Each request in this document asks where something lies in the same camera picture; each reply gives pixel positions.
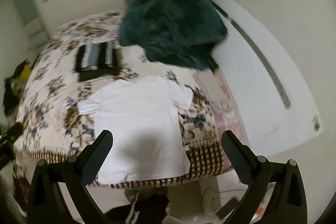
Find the white t-shirt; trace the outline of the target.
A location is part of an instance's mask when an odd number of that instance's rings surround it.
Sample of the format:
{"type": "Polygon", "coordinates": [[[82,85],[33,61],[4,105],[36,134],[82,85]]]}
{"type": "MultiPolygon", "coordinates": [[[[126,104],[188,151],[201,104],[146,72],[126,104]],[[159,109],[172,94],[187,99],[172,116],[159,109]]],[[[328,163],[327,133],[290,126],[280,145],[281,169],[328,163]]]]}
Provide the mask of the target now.
{"type": "Polygon", "coordinates": [[[91,115],[94,135],[113,135],[101,166],[99,184],[157,180],[187,174],[190,161],[183,145],[178,110],[189,110],[191,88],[159,76],[135,83],[117,80],[79,102],[79,114],[91,115]]]}

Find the dark clothes on floor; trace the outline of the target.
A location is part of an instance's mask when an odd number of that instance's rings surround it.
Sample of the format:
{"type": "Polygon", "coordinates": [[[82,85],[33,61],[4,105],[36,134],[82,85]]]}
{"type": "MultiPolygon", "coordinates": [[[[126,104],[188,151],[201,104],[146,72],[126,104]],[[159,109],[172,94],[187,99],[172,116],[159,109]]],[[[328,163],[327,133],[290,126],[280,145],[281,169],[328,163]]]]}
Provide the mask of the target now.
{"type": "Polygon", "coordinates": [[[104,213],[110,223],[162,223],[169,215],[167,187],[127,189],[124,193],[129,204],[104,213]]]}

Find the black device on floor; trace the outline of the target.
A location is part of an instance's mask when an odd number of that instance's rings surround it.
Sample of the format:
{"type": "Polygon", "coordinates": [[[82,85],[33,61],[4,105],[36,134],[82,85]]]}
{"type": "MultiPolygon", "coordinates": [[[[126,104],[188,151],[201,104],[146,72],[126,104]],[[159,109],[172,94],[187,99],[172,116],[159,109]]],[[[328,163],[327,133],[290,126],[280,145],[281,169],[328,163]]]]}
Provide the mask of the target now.
{"type": "Polygon", "coordinates": [[[231,213],[238,206],[239,200],[236,197],[232,197],[225,205],[223,205],[217,212],[216,215],[219,219],[224,219],[228,214],[231,213]]]}

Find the floral bed blanket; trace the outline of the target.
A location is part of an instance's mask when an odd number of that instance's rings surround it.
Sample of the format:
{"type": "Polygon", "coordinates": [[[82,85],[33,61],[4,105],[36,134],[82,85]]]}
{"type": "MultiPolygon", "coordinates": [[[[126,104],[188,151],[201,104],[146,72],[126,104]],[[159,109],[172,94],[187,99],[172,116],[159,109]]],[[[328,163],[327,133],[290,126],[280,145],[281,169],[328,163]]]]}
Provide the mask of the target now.
{"type": "Polygon", "coordinates": [[[119,51],[121,69],[116,76],[79,81],[75,72],[76,55],[84,44],[118,42],[122,11],[90,15],[61,26],[46,45],[30,74],[18,108],[17,121],[23,133],[14,143],[17,159],[28,169],[40,159],[62,162],[79,154],[94,140],[93,118],[80,115],[78,103],[114,80],[134,82],[146,76],[161,76],[193,89],[190,110],[179,110],[183,143],[188,146],[191,166],[188,174],[160,180],[123,182],[115,188],[184,184],[207,176],[223,174],[230,163],[221,149],[221,134],[231,130],[241,142],[248,141],[236,103],[222,72],[214,72],[226,99],[215,111],[208,95],[194,79],[196,71],[163,63],[151,63],[141,47],[119,51]]]}

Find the white headboard panel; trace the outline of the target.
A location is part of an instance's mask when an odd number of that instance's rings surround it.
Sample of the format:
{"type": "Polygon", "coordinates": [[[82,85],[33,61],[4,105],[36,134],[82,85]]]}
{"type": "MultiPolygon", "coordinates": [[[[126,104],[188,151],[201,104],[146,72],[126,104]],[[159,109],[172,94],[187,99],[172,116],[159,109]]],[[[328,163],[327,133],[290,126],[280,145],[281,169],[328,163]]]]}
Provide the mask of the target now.
{"type": "Polygon", "coordinates": [[[213,50],[243,121],[249,145],[272,156],[322,134],[308,85],[278,40],[234,0],[211,0],[227,28],[213,50]]]}

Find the dark clutter pile left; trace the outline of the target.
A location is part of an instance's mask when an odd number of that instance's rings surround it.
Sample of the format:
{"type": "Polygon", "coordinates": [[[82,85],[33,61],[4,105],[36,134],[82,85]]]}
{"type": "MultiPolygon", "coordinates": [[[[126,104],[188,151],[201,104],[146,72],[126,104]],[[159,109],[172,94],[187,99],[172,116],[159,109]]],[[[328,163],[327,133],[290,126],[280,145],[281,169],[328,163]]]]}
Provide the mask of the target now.
{"type": "Polygon", "coordinates": [[[31,74],[30,62],[24,60],[14,71],[11,77],[5,78],[5,92],[3,96],[3,110],[6,117],[11,116],[18,106],[31,74]]]}

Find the black grey striped folded garment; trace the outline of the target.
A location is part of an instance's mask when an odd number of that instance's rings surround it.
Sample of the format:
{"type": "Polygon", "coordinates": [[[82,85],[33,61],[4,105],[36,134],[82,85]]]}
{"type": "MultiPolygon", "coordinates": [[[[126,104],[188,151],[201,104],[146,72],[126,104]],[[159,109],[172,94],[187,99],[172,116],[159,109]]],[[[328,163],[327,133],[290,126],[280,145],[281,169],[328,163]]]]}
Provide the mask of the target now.
{"type": "Polygon", "coordinates": [[[90,81],[106,75],[120,73],[120,62],[114,42],[90,43],[79,48],[76,55],[75,72],[79,82],[90,81]]]}

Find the dark green fuzzy blanket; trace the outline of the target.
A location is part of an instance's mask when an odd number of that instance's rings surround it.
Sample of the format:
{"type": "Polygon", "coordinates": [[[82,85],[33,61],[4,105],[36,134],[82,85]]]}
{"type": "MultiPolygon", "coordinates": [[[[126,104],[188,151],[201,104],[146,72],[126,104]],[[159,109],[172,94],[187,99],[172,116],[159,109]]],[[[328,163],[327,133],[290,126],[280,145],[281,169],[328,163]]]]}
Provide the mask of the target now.
{"type": "Polygon", "coordinates": [[[119,42],[140,46],[150,62],[213,71],[218,64],[212,50],[227,33],[211,0],[133,0],[119,42]]]}

